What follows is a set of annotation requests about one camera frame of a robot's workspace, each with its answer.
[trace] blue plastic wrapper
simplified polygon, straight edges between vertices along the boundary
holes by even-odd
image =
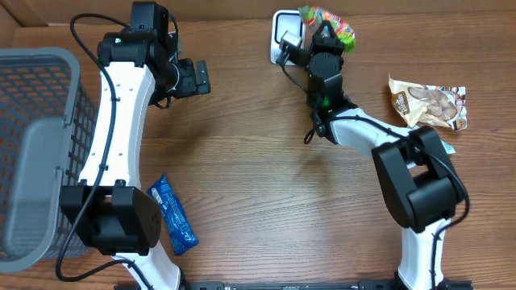
[[[189,248],[197,246],[199,240],[195,236],[185,211],[174,194],[167,177],[162,175],[156,183],[147,190],[147,193],[154,197],[160,204],[161,212],[167,224],[169,237],[172,240],[172,246],[176,255],[182,255]]]

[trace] colorful package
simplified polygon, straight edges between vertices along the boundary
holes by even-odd
[[[389,87],[394,109],[410,127],[418,122],[455,131],[468,127],[465,87],[420,85],[390,77]]]
[[[185,211],[176,197],[167,177],[162,175],[161,178],[147,190],[147,194],[160,204],[161,212],[167,224],[169,237],[172,240],[174,254],[182,255],[189,248],[199,244],[199,240],[195,237],[194,232],[190,228],[190,224],[186,219]]]
[[[344,44],[344,51],[352,52],[355,50],[355,32],[352,27],[345,23],[339,16],[317,6],[304,6],[298,9],[304,24],[313,32],[317,31],[323,20],[328,20],[335,30],[335,34]]]

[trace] gray plastic bin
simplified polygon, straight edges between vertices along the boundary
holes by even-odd
[[[0,50],[0,272],[56,258],[70,231],[61,185],[77,184],[97,109],[63,48]],[[75,235],[67,257],[88,251]]]

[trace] brown and white wrapper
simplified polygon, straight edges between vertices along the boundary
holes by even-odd
[[[394,109],[410,127],[418,122],[455,131],[468,127],[465,87],[420,85],[390,77],[389,87]]]

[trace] wooden table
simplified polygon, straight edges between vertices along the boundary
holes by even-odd
[[[469,218],[446,236],[443,269],[477,289],[516,288],[516,13],[348,17],[356,52],[344,85],[370,115],[403,126],[390,104],[398,80],[465,85],[467,130],[439,130],[455,147],[457,172],[472,199]],[[166,174],[201,241],[172,261],[191,281],[339,282],[391,278],[401,229],[385,208],[372,161],[315,138],[302,92],[268,60],[271,21],[179,23],[183,54],[207,61],[212,93],[149,107],[140,157],[143,189]],[[80,27],[92,49],[114,26]],[[98,100],[98,70],[67,27],[21,28],[14,46],[73,52]],[[305,81],[301,68],[287,68]],[[458,205],[461,213],[463,204]],[[109,261],[94,252],[67,259],[76,275]],[[54,261],[2,275],[8,289],[112,289],[130,283],[112,267],[80,283],[59,282]]]

